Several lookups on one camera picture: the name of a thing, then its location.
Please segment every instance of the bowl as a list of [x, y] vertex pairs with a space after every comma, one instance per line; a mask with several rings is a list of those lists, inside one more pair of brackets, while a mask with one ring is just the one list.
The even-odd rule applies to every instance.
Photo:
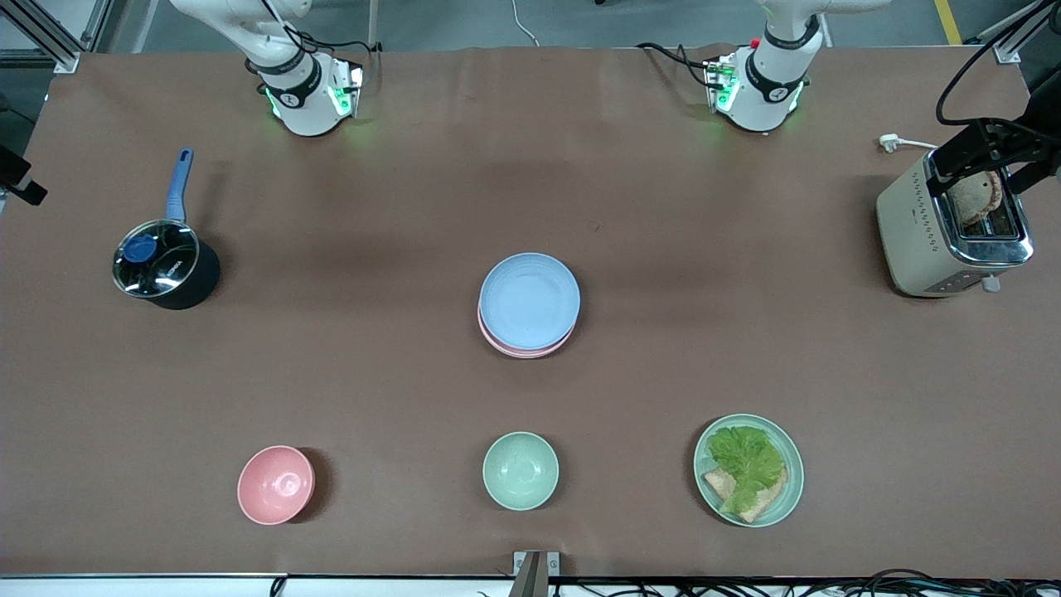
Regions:
[[500, 506], [534, 510], [549, 501], [560, 480], [560, 461], [544, 439], [515, 432], [493, 442], [483, 460], [483, 484]]
[[254, 455], [237, 484], [240, 509], [259, 525], [286, 523], [313, 495], [313, 467], [291, 446], [272, 446]]

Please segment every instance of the metal clamp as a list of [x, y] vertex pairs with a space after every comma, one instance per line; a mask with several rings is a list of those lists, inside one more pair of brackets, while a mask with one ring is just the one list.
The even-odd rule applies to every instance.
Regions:
[[560, 576], [559, 551], [516, 551], [512, 554], [516, 581], [508, 597], [546, 597], [549, 577]]

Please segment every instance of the lettuce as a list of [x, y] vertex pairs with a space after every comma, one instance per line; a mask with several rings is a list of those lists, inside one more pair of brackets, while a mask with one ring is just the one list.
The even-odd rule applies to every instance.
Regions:
[[772, 488], [785, 467], [766, 432], [754, 427], [724, 427], [711, 436], [708, 450], [718, 467], [736, 479], [736, 489], [723, 504], [723, 512], [751, 509], [755, 494]]

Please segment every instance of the floor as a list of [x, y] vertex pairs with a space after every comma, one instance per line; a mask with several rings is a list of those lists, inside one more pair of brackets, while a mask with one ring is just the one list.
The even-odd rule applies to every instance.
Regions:
[[[961, 38], [1026, 4], [1028, 0], [950, 0]], [[440, 51], [469, 47], [526, 46], [508, 0], [381, 0], [379, 37], [385, 51]], [[715, 41], [745, 42], [762, 34], [763, 14], [752, 0], [519, 0], [520, 20], [542, 46], [629, 47], [641, 41], [690, 47]], [[297, 25], [326, 41], [364, 38], [368, 0], [316, 0]], [[104, 51], [236, 51], [207, 25], [168, 0], [116, 2]], [[936, 46], [947, 37], [934, 0], [892, 0], [863, 15], [831, 15], [835, 46]], [[1022, 51], [1025, 76], [1034, 81], [1061, 62], [1061, 36], [1041, 33]], [[5, 68], [0, 92], [35, 118], [44, 104], [50, 68]], [[0, 142], [23, 152], [32, 126], [0, 112]]]

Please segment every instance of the pink bowl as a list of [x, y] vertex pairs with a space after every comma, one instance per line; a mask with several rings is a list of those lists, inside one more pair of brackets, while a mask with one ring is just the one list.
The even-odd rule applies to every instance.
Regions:
[[247, 461], [236, 495], [243, 513], [259, 525], [286, 523], [313, 495], [313, 467], [291, 446], [267, 447]]

